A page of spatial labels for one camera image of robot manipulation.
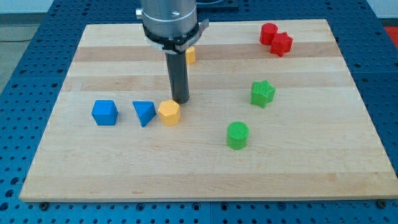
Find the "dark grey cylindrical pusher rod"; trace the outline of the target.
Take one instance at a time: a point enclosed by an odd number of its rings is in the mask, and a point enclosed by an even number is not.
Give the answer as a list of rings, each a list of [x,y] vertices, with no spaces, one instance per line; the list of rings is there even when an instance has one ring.
[[[184,104],[190,99],[185,52],[180,54],[165,54],[165,58],[172,99],[178,104]]]

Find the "black flange mount ring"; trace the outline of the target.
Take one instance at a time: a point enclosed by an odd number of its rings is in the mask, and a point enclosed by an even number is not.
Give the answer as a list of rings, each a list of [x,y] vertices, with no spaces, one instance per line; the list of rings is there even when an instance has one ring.
[[[142,26],[149,45],[168,54],[180,54],[198,42],[209,27],[209,19],[197,23],[191,31],[178,37],[161,37],[151,33],[145,25]]]

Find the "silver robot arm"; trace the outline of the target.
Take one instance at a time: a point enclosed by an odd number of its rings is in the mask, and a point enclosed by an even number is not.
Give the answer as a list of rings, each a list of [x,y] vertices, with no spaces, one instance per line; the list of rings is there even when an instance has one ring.
[[[172,99],[184,104],[190,99],[186,51],[193,46],[209,20],[198,22],[195,0],[141,0],[136,17],[142,20],[149,44],[165,53]]]

